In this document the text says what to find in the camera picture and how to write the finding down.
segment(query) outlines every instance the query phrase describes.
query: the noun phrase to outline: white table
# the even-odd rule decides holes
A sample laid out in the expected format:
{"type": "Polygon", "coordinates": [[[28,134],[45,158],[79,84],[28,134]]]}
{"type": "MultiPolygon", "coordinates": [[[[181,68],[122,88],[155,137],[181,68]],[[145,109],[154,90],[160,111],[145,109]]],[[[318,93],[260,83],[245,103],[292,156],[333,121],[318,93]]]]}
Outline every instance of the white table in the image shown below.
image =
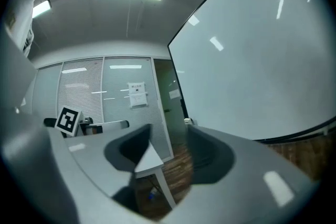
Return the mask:
{"type": "Polygon", "coordinates": [[[149,142],[146,152],[143,154],[140,162],[135,168],[135,177],[141,178],[154,174],[169,205],[171,206],[171,208],[174,208],[176,206],[176,203],[164,178],[162,167],[162,160],[160,159],[151,142],[149,142]]]}
{"type": "MultiPolygon", "coordinates": [[[[104,149],[107,144],[129,132],[128,128],[120,130],[118,134],[101,133],[98,135],[76,136],[65,139],[72,155],[87,174],[87,176],[109,197],[124,187],[131,173],[116,170],[105,158],[104,149]]],[[[176,203],[169,191],[162,172],[163,162],[151,143],[135,168],[135,177],[141,178],[156,175],[159,185],[169,205],[173,208],[176,203]]]]}

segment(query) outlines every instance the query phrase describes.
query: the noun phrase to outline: wooden floor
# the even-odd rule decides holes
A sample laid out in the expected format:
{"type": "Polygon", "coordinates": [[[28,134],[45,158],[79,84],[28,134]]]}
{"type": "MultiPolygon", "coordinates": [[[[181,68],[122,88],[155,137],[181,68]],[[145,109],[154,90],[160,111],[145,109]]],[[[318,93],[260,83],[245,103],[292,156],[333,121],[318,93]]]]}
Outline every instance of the wooden floor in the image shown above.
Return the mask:
{"type": "MultiPolygon", "coordinates": [[[[188,193],[193,172],[191,156],[188,154],[184,145],[172,145],[174,159],[164,164],[163,174],[178,204],[188,193]]],[[[137,179],[136,198],[140,213],[152,220],[159,220],[164,217],[171,209],[162,194],[157,194],[153,201],[148,199],[149,193],[153,188],[150,181],[158,186],[155,176],[137,179]]]]}
{"type": "MultiPolygon", "coordinates": [[[[312,180],[318,180],[328,165],[328,157],[335,140],[333,137],[335,136],[318,136],[298,142],[267,146],[300,168],[312,180]]],[[[174,159],[164,164],[163,173],[174,200],[178,204],[190,189],[193,168],[186,146],[172,145],[172,147],[174,159]]],[[[158,186],[155,176],[148,179],[158,186]]],[[[158,194],[153,201],[148,199],[153,187],[148,179],[140,178],[136,181],[136,198],[140,213],[152,220],[160,220],[171,209],[162,194],[158,194]]]]}
{"type": "Polygon", "coordinates": [[[319,180],[329,163],[334,143],[335,134],[330,134],[298,142],[268,146],[300,168],[312,180],[319,180]]]}

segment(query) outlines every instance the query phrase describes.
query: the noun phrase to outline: gray surface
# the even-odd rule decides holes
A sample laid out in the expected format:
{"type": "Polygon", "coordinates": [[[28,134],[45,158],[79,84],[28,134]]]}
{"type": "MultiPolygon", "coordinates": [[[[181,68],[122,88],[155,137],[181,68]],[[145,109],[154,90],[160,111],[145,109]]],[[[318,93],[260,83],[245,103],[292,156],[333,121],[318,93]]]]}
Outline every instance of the gray surface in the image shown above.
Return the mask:
{"type": "Polygon", "coordinates": [[[16,199],[18,208],[22,207],[26,202],[24,196],[48,222],[78,223],[75,203],[51,154],[48,131],[41,119],[10,110],[0,110],[0,113],[0,154],[3,168],[10,174],[9,178],[3,173],[3,178],[12,191],[9,195],[14,197],[9,199],[8,207],[15,207],[16,199]],[[13,191],[13,183],[22,196],[13,191]]]}
{"type": "Polygon", "coordinates": [[[244,223],[276,212],[277,204],[263,180],[268,171],[276,171],[296,195],[311,186],[303,172],[266,146],[216,130],[195,128],[230,146],[235,164],[219,182],[193,185],[163,223],[244,223]]]}
{"type": "Polygon", "coordinates": [[[20,107],[36,69],[14,44],[0,21],[0,107],[20,107]]]}
{"type": "Polygon", "coordinates": [[[63,70],[86,68],[87,71],[62,73],[58,88],[58,112],[63,105],[82,111],[84,118],[91,117],[93,123],[102,123],[101,111],[101,68],[102,58],[65,62],[63,70]]]}
{"type": "Polygon", "coordinates": [[[62,65],[39,69],[33,93],[33,113],[42,119],[56,118],[56,93],[62,65]]]}
{"type": "Polygon", "coordinates": [[[105,122],[127,120],[130,127],[143,124],[152,124],[151,143],[161,159],[170,157],[168,141],[166,139],[162,118],[158,106],[158,98],[154,84],[150,59],[116,59],[106,58],[102,80],[103,111],[105,122]],[[141,69],[110,69],[116,65],[141,65],[141,69]],[[145,90],[148,93],[148,105],[130,107],[127,83],[145,82],[145,90]]]}
{"type": "Polygon", "coordinates": [[[118,139],[137,127],[98,135],[78,136],[65,139],[68,147],[84,144],[86,148],[72,152],[72,155],[88,177],[109,197],[128,185],[131,173],[116,170],[104,155],[104,149],[111,141],[118,139]]]}
{"type": "MultiPolygon", "coordinates": [[[[126,130],[115,133],[115,138],[125,135],[126,130]]],[[[111,200],[96,185],[92,183],[92,179],[83,172],[82,168],[73,158],[68,150],[68,145],[81,143],[82,137],[63,139],[60,132],[54,128],[48,128],[52,151],[54,153],[60,173],[66,183],[73,200],[75,201],[78,218],[80,223],[153,223],[148,219],[137,215],[128,209],[120,206],[117,202],[111,200]]],[[[83,136],[90,139],[96,136],[83,136]]],[[[111,141],[111,136],[102,136],[106,141],[111,141]]],[[[126,186],[130,178],[130,173],[113,170],[114,176],[110,178],[109,184],[112,184],[110,191],[117,190],[119,186],[126,186]]]]}

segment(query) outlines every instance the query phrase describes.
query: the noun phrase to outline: window blinds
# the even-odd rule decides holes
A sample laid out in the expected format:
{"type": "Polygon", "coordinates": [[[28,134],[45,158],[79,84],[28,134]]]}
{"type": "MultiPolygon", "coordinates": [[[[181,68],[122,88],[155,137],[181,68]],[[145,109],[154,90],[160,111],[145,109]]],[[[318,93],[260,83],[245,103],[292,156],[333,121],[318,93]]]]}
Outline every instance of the window blinds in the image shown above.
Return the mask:
{"type": "Polygon", "coordinates": [[[102,123],[101,70],[102,58],[65,62],[58,88],[58,112],[67,105],[102,123]]]}
{"type": "Polygon", "coordinates": [[[62,65],[39,69],[33,93],[33,114],[41,118],[56,118],[56,93],[62,65]]]}

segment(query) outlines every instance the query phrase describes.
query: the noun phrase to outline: table leg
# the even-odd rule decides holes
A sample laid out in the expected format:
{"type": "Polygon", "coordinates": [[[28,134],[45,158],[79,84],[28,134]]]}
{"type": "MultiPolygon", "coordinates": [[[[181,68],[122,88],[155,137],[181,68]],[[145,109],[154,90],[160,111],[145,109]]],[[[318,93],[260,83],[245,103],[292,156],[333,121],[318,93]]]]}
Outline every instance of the table leg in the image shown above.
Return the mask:
{"type": "Polygon", "coordinates": [[[161,169],[157,169],[155,170],[155,175],[156,175],[156,178],[159,182],[159,185],[161,187],[161,190],[164,194],[164,196],[166,197],[170,207],[173,209],[175,206],[176,206],[176,203],[174,201],[174,198],[168,188],[168,185],[167,185],[167,182],[166,182],[166,179],[164,178],[164,175],[163,175],[163,172],[161,169]]]}

